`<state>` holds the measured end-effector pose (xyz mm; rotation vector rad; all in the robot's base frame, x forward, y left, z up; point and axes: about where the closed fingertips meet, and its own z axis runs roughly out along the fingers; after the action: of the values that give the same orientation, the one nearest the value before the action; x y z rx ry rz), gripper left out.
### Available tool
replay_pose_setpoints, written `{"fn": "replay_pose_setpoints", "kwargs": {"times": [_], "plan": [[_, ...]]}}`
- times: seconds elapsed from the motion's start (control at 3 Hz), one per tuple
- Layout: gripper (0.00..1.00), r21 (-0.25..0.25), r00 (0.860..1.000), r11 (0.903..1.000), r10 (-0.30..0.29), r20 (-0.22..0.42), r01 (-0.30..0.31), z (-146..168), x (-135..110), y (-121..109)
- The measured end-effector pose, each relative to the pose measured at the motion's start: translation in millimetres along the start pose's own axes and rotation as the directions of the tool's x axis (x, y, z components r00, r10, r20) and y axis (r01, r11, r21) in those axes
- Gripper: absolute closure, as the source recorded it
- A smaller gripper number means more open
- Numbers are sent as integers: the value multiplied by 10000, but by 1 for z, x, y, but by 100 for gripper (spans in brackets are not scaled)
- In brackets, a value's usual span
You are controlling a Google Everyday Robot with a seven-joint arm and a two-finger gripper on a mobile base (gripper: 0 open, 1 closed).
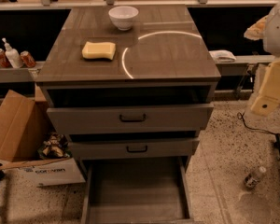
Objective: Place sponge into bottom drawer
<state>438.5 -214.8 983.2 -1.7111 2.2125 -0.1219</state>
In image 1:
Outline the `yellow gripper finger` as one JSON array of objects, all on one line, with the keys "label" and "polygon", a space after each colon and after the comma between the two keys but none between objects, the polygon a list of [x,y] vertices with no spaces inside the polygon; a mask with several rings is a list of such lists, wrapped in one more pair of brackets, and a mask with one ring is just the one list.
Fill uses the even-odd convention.
[{"label": "yellow gripper finger", "polygon": [[280,59],[260,64],[255,76],[254,92],[249,100],[251,113],[266,117],[280,105]]}]

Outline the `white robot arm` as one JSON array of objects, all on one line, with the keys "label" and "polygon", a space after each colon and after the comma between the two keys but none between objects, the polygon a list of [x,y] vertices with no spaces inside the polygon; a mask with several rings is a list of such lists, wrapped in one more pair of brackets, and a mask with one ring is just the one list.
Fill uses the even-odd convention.
[{"label": "white robot arm", "polygon": [[280,105],[280,0],[267,16],[246,29],[244,37],[261,39],[263,49],[276,58],[257,69],[254,92],[247,105],[250,114],[266,117]]}]

